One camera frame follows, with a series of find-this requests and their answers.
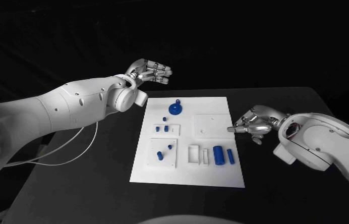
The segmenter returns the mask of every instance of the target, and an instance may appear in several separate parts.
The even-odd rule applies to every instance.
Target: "table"
[[[150,91],[149,97],[226,96],[235,121],[262,104],[286,113],[330,111],[312,88],[258,88]],[[277,132],[257,145],[248,134],[237,134],[245,189],[130,183],[134,154],[146,107],[110,115],[100,122],[94,145],[85,155],[62,166],[36,166],[4,224],[138,223],[164,215],[193,214],[241,223],[346,222],[349,182],[335,166],[316,171],[299,161],[287,165],[273,154]],[[55,134],[49,150],[78,130]],[[45,158],[45,163],[72,159],[88,146],[95,125],[71,144]]]

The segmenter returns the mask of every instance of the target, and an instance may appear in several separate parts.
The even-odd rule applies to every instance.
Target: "blue cylinder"
[[[172,115],[179,115],[182,112],[182,105],[180,105],[180,100],[176,99],[176,103],[169,106],[169,113]]]
[[[162,152],[157,152],[157,157],[159,157],[159,160],[162,161],[163,160]]]
[[[231,164],[235,164],[232,151],[231,151],[231,149],[228,149],[226,151],[228,151],[229,162],[231,162]]]
[[[224,160],[224,149],[222,146],[215,146],[213,147],[213,155],[215,155],[215,163],[216,165],[224,165],[225,160]]]

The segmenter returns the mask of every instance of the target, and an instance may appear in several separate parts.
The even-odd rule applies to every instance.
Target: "cable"
[[[63,146],[65,146],[65,145],[66,145],[66,144],[75,139],[75,137],[78,136],[78,134],[81,133],[82,130],[84,130],[84,127],[81,128],[81,130],[79,130],[79,132],[76,133],[76,135],[71,138],[71,140],[69,140],[69,141],[68,141],[61,147],[58,147],[53,151],[48,152],[45,155],[42,155],[42,156],[39,156],[39,157],[36,157],[36,158],[33,158],[33,159],[30,159],[30,160],[7,163],[4,167],[17,166],[17,165],[22,165],[22,164],[25,164],[25,163],[35,163],[35,164],[40,164],[40,165],[56,166],[56,165],[63,165],[63,164],[72,162],[78,157],[81,157],[81,155],[82,155],[82,154],[87,152],[87,150],[89,149],[89,147],[91,147],[91,145],[92,145],[92,142],[94,142],[94,140],[95,140],[97,131],[95,131],[95,136],[94,136],[94,139],[92,139],[92,141],[91,141],[89,146],[87,147],[87,149],[85,149],[85,151],[82,152],[82,154],[81,154],[76,158],[74,158],[71,161],[68,161],[68,162],[65,162],[65,163],[61,163],[61,164],[45,164],[45,163],[38,163],[38,162],[32,162],[32,161],[35,161],[35,160],[38,160],[38,159],[46,157],[46,156],[50,155],[55,151],[58,151],[58,150],[59,150],[59,149],[61,149],[61,148],[62,148],[62,147],[63,147]]]

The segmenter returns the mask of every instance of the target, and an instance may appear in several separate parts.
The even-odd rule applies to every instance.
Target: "robotic hand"
[[[170,67],[140,59],[125,74],[74,81],[38,97],[0,103],[0,169],[36,138],[89,126],[133,103],[143,106],[147,94],[138,86],[144,81],[167,84],[170,75]]]
[[[278,131],[280,144],[274,155],[291,164],[299,159],[310,168],[325,171],[332,163],[349,180],[349,125],[336,118],[316,113],[284,114],[255,105],[228,132],[252,134],[261,145],[264,134]]]

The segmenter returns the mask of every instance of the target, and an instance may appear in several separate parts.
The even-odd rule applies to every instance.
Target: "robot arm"
[[[286,115],[257,105],[228,128],[229,132],[250,132],[252,140],[271,129],[278,131],[280,144],[274,154],[287,163],[300,160],[310,168],[325,171],[332,163],[349,180],[349,125],[323,114]]]
[[[0,169],[36,138],[91,125],[133,103],[143,106],[147,94],[138,86],[144,81],[167,84],[170,74],[170,67],[140,59],[124,75],[74,81],[38,97],[0,103]]]

